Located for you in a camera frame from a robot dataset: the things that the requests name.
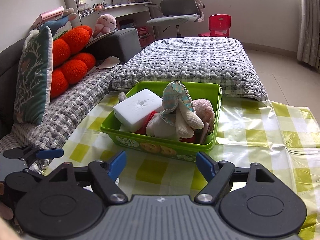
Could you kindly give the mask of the brown round milk tea cushion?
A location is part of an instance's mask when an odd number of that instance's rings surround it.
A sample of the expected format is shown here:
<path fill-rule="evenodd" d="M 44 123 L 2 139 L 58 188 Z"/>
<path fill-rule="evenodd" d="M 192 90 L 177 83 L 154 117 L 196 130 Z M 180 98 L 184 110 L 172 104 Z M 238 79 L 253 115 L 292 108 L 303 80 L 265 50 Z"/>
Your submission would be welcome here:
<path fill-rule="evenodd" d="M 208 122 L 204 123 L 204 128 L 202 129 L 201 136 L 199 139 L 199 144 L 204 144 L 205 140 L 210 132 L 210 125 Z"/>

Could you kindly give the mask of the pink white sponge block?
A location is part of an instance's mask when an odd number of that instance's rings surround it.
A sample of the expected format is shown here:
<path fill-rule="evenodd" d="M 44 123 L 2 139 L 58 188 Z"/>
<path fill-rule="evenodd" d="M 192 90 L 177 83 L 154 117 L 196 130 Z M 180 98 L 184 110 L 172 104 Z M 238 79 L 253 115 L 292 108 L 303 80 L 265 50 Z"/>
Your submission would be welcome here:
<path fill-rule="evenodd" d="M 140 129 L 152 111 L 162 109 L 162 98 L 149 89 L 141 90 L 113 107 L 115 117 L 130 132 Z"/>

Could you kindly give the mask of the beige bunny doll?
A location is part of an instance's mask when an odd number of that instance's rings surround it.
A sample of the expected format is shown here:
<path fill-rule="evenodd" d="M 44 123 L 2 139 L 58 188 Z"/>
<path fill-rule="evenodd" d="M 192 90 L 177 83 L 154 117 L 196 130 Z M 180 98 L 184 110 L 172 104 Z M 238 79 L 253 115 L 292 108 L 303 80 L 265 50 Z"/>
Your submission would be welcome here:
<path fill-rule="evenodd" d="M 159 113 L 168 124 L 174 124 L 175 114 L 180 110 L 185 121 L 194 131 L 204 128 L 204 123 L 196 115 L 189 91 L 180 81 L 170 82 L 163 90 L 162 107 L 163 110 Z"/>

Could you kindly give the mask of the grey small towel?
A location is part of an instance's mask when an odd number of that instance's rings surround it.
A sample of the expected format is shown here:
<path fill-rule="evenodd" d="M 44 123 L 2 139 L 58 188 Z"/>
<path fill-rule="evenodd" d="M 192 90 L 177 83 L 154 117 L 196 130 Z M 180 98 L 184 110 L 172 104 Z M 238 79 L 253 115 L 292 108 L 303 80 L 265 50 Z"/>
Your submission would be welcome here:
<path fill-rule="evenodd" d="M 124 92 L 120 92 L 119 94 L 118 94 L 118 101 L 119 102 L 123 102 L 124 100 L 126 100 L 127 99 L 127 96 L 126 96 L 126 94 L 124 93 Z"/>

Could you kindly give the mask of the pink plush towel toy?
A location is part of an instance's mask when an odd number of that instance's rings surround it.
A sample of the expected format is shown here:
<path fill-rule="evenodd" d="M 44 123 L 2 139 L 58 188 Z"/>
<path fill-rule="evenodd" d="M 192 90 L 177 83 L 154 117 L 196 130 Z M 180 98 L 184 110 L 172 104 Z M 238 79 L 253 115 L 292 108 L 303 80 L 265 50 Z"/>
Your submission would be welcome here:
<path fill-rule="evenodd" d="M 202 120 L 205 124 L 209 124 L 209 131 L 212 132 L 215 122 L 215 113 L 213 110 L 212 103 L 207 99 L 196 99 L 193 100 L 194 108 L 196 115 Z"/>

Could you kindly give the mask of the grey patterned sofa cover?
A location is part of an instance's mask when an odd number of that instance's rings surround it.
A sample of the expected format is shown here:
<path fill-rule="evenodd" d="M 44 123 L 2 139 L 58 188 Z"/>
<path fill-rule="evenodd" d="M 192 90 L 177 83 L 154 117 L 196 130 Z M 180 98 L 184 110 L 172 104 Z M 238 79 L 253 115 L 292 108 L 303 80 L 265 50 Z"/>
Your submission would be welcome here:
<path fill-rule="evenodd" d="M 95 70 L 51 100 L 41 124 L 13 124 L 11 133 L 1 139 L 1 153 L 25 145 L 62 148 L 86 115 L 110 93 L 111 81 L 123 66 Z"/>

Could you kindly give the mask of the green plastic bin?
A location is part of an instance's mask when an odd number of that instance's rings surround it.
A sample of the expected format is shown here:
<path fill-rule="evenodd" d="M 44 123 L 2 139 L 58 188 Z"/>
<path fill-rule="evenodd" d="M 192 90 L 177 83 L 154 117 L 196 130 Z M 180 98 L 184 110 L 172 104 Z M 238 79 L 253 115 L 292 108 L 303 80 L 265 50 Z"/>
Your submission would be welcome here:
<path fill-rule="evenodd" d="M 222 87 L 215 83 L 184 82 L 192 99 L 207 99 L 211 102 L 215 121 L 213 132 L 210 133 L 204 144 L 175 141 L 155 138 L 147 135 L 121 131 L 121 122 L 112 111 L 102 122 L 100 130 L 108 134 L 112 141 L 121 147 L 131 148 L 138 151 L 162 155 L 168 158 L 195 161 L 197 152 L 210 152 L 216 144 L 217 128 L 222 99 Z"/>

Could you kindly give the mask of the green tree pattern pillow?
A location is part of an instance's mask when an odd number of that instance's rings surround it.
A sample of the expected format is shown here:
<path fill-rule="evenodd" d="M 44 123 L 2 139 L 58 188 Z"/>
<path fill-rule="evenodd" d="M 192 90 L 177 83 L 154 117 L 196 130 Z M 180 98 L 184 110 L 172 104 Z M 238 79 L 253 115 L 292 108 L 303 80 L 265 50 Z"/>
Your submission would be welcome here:
<path fill-rule="evenodd" d="M 43 122 L 50 103 L 53 72 L 53 36 L 48 27 L 32 30 L 25 39 L 18 63 L 14 122 Z"/>

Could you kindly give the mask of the yellow checkered plastic tablecloth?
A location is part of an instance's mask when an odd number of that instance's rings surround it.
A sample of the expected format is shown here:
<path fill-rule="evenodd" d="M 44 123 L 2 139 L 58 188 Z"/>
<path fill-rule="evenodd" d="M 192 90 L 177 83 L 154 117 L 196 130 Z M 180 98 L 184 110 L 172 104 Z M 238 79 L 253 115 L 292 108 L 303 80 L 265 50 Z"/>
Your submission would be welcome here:
<path fill-rule="evenodd" d="M 85 166 L 95 159 L 109 159 L 119 151 L 100 125 L 118 101 L 108 94 L 95 106 L 63 146 L 65 161 Z M 127 164 L 120 175 L 120 188 L 128 195 L 194 196 L 206 180 L 195 164 L 128 149 Z M 295 191 L 307 207 L 300 231 L 302 239 L 319 239 L 319 125 L 306 107 L 239 98 L 223 98 L 216 144 L 209 152 L 215 160 L 237 167 L 261 163 Z"/>

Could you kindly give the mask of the orange carrot plush pillow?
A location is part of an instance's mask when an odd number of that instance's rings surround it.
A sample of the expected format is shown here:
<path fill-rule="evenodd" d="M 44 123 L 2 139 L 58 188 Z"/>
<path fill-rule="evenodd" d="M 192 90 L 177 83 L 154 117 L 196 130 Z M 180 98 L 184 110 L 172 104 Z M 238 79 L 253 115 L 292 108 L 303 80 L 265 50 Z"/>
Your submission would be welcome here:
<path fill-rule="evenodd" d="M 75 27 L 53 42 L 53 72 L 50 96 L 57 98 L 93 69 L 95 57 L 83 51 L 92 36 L 87 25 Z"/>

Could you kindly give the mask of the white paper on sofa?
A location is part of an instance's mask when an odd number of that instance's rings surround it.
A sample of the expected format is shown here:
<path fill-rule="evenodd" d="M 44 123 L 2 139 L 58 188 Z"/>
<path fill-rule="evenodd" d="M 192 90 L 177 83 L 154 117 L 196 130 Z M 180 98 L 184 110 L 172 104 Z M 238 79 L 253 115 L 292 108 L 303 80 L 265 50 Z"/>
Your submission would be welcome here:
<path fill-rule="evenodd" d="M 97 66 L 98 69 L 110 69 L 120 64 L 120 60 L 115 56 L 106 58 L 101 64 Z"/>

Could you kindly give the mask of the grey quilted ottoman cushion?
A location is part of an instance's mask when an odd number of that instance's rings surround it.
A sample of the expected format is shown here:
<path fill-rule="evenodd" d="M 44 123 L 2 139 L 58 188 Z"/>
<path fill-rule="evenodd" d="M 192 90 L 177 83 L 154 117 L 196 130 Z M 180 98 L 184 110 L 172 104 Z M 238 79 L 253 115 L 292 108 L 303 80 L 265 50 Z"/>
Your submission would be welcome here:
<path fill-rule="evenodd" d="M 112 79 L 114 90 L 128 91 L 139 81 L 215 83 L 226 96 L 268 99 L 240 41 L 227 37 L 158 40 L 125 63 Z"/>

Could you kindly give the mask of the grey sofa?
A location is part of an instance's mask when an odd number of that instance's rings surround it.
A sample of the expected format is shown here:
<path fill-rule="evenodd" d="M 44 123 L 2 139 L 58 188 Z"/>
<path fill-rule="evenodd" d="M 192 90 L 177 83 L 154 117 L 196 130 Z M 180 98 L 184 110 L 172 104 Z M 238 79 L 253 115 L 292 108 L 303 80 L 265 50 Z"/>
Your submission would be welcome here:
<path fill-rule="evenodd" d="M 1 136 L 28 144 L 65 140 L 108 93 L 115 69 L 97 70 L 109 57 L 125 63 L 141 50 L 136 29 L 90 42 L 92 29 L 75 27 L 54 39 L 32 30 L 1 52 Z"/>

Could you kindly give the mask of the pink box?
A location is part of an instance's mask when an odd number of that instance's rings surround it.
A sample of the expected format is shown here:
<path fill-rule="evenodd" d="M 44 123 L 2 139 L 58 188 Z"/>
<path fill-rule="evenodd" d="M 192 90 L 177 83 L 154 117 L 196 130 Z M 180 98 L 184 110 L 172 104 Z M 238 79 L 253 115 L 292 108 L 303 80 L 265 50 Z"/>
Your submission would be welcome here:
<path fill-rule="evenodd" d="M 38 18 L 34 21 L 32 28 L 38 28 L 40 25 L 42 25 L 47 21 L 56 20 L 62 17 L 64 11 L 65 11 L 64 7 L 61 6 L 56 9 L 49 10 L 39 14 Z"/>

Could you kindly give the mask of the blue plush toy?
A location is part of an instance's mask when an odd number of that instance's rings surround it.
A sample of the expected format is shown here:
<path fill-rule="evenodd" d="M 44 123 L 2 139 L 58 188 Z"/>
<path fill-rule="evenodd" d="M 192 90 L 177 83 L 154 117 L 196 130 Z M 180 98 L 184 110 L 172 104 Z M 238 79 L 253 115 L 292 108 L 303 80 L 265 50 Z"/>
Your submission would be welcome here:
<path fill-rule="evenodd" d="M 77 18 L 77 14 L 74 12 L 73 8 L 68 8 L 63 12 L 63 15 L 60 19 L 55 21 L 47 21 L 40 26 L 40 31 L 48 27 L 52 33 L 52 36 L 55 36 L 57 31 L 64 27 L 68 21 L 72 21 Z"/>

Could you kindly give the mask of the red plastic child chair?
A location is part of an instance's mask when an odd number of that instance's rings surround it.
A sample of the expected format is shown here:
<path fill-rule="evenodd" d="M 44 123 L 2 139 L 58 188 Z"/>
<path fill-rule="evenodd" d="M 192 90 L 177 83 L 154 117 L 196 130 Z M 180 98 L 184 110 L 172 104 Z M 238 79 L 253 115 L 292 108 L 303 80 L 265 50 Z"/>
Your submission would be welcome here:
<path fill-rule="evenodd" d="M 199 37 L 229 37 L 232 17 L 227 14 L 211 15 L 208 20 L 208 33 L 198 34 Z"/>

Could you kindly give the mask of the beige curtain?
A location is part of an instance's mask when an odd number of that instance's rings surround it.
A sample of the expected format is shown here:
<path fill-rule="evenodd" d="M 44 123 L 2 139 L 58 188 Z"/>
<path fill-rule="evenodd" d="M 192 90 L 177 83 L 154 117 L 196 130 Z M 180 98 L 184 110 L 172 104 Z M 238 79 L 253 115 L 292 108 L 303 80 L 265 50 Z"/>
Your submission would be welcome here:
<path fill-rule="evenodd" d="M 297 60 L 319 72 L 319 0 L 300 0 Z"/>

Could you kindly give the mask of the white desk shelf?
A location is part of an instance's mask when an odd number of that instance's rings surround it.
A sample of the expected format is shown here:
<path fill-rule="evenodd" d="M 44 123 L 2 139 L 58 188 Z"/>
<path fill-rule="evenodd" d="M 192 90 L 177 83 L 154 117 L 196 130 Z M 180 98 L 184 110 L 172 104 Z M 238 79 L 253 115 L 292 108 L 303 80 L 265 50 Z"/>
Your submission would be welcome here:
<path fill-rule="evenodd" d="M 94 28 L 99 16 L 110 14 L 117 20 L 117 29 L 121 21 L 132 19 L 134 27 L 146 27 L 154 12 L 147 7 L 150 0 L 64 0 L 66 8 L 73 8 L 77 14 L 70 26 L 88 25 Z"/>

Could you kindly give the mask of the grey office chair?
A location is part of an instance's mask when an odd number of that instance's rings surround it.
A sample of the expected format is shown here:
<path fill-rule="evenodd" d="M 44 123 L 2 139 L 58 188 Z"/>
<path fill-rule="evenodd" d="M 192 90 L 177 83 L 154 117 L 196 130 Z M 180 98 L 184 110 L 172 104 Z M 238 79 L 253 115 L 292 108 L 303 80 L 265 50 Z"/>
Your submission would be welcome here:
<path fill-rule="evenodd" d="M 147 4 L 146 7 L 157 9 L 162 17 L 152 18 L 146 22 L 150 27 L 161 25 L 176 27 L 176 37 L 181 37 L 180 26 L 189 22 L 203 22 L 205 5 L 202 0 L 162 0 L 160 5 Z"/>

